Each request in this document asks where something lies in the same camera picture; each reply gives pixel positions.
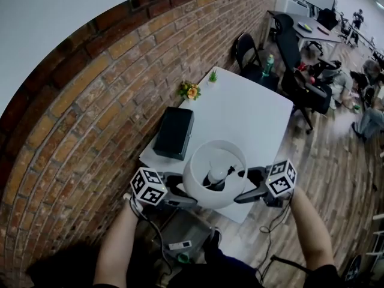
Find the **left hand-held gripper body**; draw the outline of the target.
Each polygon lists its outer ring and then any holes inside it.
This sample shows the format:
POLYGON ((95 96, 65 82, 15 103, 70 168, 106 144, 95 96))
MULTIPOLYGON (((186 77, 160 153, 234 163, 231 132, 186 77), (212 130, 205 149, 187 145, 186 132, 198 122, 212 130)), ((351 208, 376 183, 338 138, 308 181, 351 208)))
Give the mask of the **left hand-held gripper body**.
POLYGON ((143 207, 157 206, 169 193, 158 172, 148 167, 138 168, 130 186, 136 202, 143 207))

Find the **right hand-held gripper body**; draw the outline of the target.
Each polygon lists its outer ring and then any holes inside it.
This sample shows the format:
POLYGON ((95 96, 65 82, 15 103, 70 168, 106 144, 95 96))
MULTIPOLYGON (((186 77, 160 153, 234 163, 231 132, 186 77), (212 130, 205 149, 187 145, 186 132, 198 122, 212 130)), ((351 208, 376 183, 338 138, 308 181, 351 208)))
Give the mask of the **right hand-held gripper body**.
POLYGON ((263 198, 269 207, 282 207, 283 200, 292 194, 296 185, 297 171, 290 159, 266 167, 265 184, 269 193, 263 198))

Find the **white table lamp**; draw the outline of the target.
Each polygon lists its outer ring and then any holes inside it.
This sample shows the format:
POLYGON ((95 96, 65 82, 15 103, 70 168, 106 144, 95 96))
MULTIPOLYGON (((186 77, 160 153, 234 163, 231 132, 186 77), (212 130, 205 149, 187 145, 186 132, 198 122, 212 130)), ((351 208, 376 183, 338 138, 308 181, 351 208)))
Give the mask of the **white table lamp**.
POLYGON ((247 160, 241 149, 225 140, 201 145, 190 157, 183 172, 187 194, 203 208, 231 205, 246 186, 247 160))

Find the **white remote control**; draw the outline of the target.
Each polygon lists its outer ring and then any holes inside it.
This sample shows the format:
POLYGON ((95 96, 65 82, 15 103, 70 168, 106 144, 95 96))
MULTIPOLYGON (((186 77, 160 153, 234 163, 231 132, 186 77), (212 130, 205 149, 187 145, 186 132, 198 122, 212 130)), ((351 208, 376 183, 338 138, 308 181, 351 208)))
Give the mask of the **white remote control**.
POLYGON ((185 248, 190 248, 191 246, 192 246, 191 241, 182 241, 182 242, 168 244, 169 250, 172 250, 172 251, 183 250, 185 248))

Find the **person's right forearm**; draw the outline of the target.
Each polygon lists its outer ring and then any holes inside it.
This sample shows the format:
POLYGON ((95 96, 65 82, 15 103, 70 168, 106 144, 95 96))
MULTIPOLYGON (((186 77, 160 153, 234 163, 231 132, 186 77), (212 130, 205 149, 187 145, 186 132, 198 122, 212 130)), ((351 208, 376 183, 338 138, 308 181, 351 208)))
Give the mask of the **person's right forearm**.
POLYGON ((290 208, 307 268, 314 271, 325 265, 333 265, 329 232, 309 198, 299 187, 293 191, 290 208))

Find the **person's left forearm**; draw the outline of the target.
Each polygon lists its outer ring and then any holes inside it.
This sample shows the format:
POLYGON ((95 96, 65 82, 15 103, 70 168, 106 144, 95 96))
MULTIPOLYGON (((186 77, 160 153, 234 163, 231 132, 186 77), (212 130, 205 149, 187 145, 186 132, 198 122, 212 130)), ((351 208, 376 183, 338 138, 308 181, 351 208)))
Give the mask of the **person's left forearm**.
POLYGON ((127 288, 127 271, 138 220, 126 200, 100 247, 92 288, 127 288))

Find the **small grey side table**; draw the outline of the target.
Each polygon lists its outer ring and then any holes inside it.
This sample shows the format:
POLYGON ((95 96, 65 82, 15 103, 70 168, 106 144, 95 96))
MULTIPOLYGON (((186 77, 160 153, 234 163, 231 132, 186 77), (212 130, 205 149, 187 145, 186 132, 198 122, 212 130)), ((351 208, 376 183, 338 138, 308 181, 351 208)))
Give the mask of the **small grey side table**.
POLYGON ((179 254, 186 254, 192 262, 197 262, 203 254, 203 244, 214 231, 214 227, 195 213, 176 209, 171 213, 149 214, 149 219, 157 225, 163 238, 165 257, 177 262, 179 254), (187 242, 190 247, 170 250, 169 245, 187 242))

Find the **black rectangular box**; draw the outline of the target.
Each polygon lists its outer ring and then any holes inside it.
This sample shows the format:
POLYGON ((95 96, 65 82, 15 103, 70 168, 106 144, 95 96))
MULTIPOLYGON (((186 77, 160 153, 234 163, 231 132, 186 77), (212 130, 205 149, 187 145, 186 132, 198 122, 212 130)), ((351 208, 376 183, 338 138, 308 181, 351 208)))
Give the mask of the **black rectangular box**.
POLYGON ((184 160, 193 124, 192 110, 168 107, 161 119, 154 152, 162 157, 184 160))

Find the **person's right shoe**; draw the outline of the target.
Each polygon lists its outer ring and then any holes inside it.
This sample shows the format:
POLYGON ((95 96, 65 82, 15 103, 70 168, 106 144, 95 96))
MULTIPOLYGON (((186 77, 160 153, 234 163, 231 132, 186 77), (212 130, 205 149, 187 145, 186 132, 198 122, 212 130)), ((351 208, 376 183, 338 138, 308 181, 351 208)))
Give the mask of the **person's right shoe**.
POLYGON ((210 239, 209 247, 213 249, 219 248, 221 239, 222 239, 221 230, 219 229, 219 227, 215 227, 214 232, 210 239))

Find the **white square table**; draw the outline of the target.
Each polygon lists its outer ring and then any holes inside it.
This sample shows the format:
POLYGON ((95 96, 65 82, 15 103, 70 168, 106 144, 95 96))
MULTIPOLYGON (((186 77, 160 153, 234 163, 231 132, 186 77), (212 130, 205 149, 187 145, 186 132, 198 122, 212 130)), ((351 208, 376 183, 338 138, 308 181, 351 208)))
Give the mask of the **white square table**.
MULTIPOLYGON (((202 95, 197 100, 184 100, 177 107, 194 112, 194 124, 184 160, 162 157, 154 152, 153 145, 159 129, 139 157, 142 167, 155 169, 163 183, 165 173, 179 173, 183 176, 192 154, 201 145, 213 140, 235 144, 243 151, 248 169, 266 168, 274 163, 289 121, 292 102, 222 68, 217 68, 217 74, 217 83, 208 84, 207 79, 200 82, 202 95)), ((169 193, 160 203, 170 205, 170 198, 175 196, 191 197, 182 183, 167 189, 169 193)), ((242 193, 251 190, 266 190, 266 196, 269 193, 265 183, 256 188, 247 178, 242 193)), ((245 221, 254 203, 233 202, 227 207, 212 210, 240 224, 245 221)))

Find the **person's legs in dark trousers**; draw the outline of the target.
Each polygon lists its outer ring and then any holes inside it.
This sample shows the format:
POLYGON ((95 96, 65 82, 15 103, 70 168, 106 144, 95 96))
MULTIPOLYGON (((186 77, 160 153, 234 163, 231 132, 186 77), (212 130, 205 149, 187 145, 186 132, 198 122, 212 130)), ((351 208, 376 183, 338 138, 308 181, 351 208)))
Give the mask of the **person's legs in dark trousers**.
MULTIPOLYGON (((229 257, 215 245, 204 248, 205 264, 185 267, 176 274, 167 288, 264 288, 256 278, 256 270, 229 257)), ((332 265, 311 271, 303 288, 343 288, 344 284, 332 265)))

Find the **orange flower bouquet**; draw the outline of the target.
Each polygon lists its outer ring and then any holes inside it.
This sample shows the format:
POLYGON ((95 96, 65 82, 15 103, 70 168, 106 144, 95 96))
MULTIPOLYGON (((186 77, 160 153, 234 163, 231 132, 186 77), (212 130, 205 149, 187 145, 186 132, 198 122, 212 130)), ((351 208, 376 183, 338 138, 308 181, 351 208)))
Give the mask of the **orange flower bouquet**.
POLYGON ((201 96, 201 90, 198 84, 184 80, 179 86, 178 94, 185 100, 197 100, 201 96))

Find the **green plastic bottle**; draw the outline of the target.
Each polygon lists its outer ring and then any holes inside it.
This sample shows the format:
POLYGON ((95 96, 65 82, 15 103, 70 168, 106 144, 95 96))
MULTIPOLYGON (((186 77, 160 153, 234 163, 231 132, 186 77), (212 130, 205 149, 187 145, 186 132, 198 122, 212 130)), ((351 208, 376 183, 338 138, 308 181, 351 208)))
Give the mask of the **green plastic bottle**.
POLYGON ((274 66, 274 56, 270 54, 266 60, 266 65, 262 72, 262 76, 268 77, 272 71, 273 66, 274 66))

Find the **white metal rack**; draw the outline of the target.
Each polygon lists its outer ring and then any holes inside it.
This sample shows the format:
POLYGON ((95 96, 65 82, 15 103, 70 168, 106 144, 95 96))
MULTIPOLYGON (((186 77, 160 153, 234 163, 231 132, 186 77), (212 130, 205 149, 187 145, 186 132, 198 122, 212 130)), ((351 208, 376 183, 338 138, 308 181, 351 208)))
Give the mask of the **white metal rack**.
POLYGON ((381 257, 384 255, 384 212, 381 214, 376 214, 372 219, 373 228, 373 247, 370 252, 367 252, 366 255, 373 257, 381 257))

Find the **black sofa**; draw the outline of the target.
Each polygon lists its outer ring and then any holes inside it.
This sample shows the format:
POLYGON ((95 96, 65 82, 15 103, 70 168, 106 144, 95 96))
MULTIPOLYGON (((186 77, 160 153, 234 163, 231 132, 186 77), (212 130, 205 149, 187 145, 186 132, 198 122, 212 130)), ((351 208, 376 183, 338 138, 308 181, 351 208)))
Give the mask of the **black sofa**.
POLYGON ((33 288, 91 288, 99 245, 80 242, 46 256, 26 270, 33 288))

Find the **black folding chair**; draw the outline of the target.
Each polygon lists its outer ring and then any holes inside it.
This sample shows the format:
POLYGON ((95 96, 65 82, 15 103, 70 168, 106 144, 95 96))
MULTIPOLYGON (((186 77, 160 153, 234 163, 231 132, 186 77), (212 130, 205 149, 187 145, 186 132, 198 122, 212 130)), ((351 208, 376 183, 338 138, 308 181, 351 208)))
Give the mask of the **black folding chair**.
POLYGON ((239 65, 241 77, 258 83, 274 92, 277 91, 280 78, 273 70, 268 77, 262 76, 265 66, 262 66, 259 53, 250 34, 242 33, 234 41, 233 54, 239 65))

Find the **black office chair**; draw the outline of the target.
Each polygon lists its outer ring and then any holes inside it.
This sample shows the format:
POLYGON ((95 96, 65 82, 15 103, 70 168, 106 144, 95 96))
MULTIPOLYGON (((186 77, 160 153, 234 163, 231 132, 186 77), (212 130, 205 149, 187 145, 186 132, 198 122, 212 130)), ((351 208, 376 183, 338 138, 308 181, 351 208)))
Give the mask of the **black office chair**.
POLYGON ((330 84, 318 78, 325 67, 330 66, 331 63, 320 59, 319 63, 311 66, 315 72, 312 75, 306 75, 299 69, 302 58, 293 19, 288 14, 280 13, 274 16, 274 20, 277 27, 276 44, 286 67, 281 87, 288 99, 293 102, 292 113, 301 111, 309 126, 306 133, 310 134, 313 126, 307 109, 324 115, 331 102, 330 84))

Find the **grey office desk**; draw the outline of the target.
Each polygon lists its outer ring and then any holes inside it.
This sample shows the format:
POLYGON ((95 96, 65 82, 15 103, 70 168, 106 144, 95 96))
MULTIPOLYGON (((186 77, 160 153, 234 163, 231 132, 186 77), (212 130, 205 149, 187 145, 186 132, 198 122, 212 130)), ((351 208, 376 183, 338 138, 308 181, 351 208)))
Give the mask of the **grey office desk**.
POLYGON ((292 14, 292 13, 286 13, 288 16, 290 16, 294 22, 293 28, 296 32, 296 36, 298 37, 298 47, 299 50, 303 48, 304 45, 306 45, 307 42, 315 41, 319 43, 331 43, 333 44, 333 49, 325 55, 328 59, 332 59, 333 55, 336 51, 336 48, 341 43, 341 40, 338 38, 336 33, 332 32, 331 30, 328 31, 328 35, 321 32, 318 27, 321 27, 323 30, 325 30, 325 27, 318 23, 316 20, 310 17, 298 15, 298 14, 292 14), (308 32, 304 29, 299 27, 299 22, 307 24, 312 31, 308 32))

